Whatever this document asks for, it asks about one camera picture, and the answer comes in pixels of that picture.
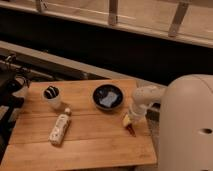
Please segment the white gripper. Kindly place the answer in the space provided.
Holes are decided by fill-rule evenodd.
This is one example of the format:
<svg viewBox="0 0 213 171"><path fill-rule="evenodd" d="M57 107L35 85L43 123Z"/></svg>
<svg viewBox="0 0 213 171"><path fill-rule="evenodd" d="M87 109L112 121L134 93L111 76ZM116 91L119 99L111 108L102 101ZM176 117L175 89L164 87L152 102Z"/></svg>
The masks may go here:
<svg viewBox="0 0 213 171"><path fill-rule="evenodd" d="M131 124L139 123L142 118L146 115L146 110L144 108L134 108L130 106L127 113L124 115L122 124L124 127L127 127Z"/></svg>

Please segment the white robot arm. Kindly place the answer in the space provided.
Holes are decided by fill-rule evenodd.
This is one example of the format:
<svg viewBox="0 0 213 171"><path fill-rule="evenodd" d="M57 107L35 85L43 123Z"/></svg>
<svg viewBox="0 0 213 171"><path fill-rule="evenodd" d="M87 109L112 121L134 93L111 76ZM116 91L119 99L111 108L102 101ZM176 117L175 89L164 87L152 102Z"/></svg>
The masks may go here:
<svg viewBox="0 0 213 171"><path fill-rule="evenodd" d="M123 126L139 123L160 105L158 171L213 171L213 75L191 74L166 88L141 86Z"/></svg>

